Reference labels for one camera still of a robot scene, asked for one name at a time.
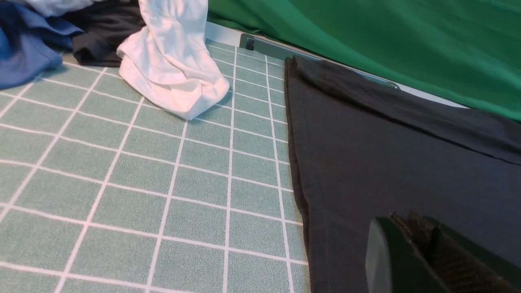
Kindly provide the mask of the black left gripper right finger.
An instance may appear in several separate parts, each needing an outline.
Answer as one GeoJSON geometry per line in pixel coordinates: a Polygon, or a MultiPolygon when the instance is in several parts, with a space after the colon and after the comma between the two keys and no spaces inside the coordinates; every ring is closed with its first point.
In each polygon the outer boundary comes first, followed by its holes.
{"type": "Polygon", "coordinates": [[[392,223],[447,293],[519,293],[520,269],[430,216],[392,213],[392,223]]]}

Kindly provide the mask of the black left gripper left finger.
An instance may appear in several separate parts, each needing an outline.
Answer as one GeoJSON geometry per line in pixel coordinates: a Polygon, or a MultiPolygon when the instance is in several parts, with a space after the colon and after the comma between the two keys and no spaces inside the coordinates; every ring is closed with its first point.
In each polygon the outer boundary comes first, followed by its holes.
{"type": "Polygon", "coordinates": [[[370,223],[365,271],[370,293],[446,293],[390,218],[370,223]]]}

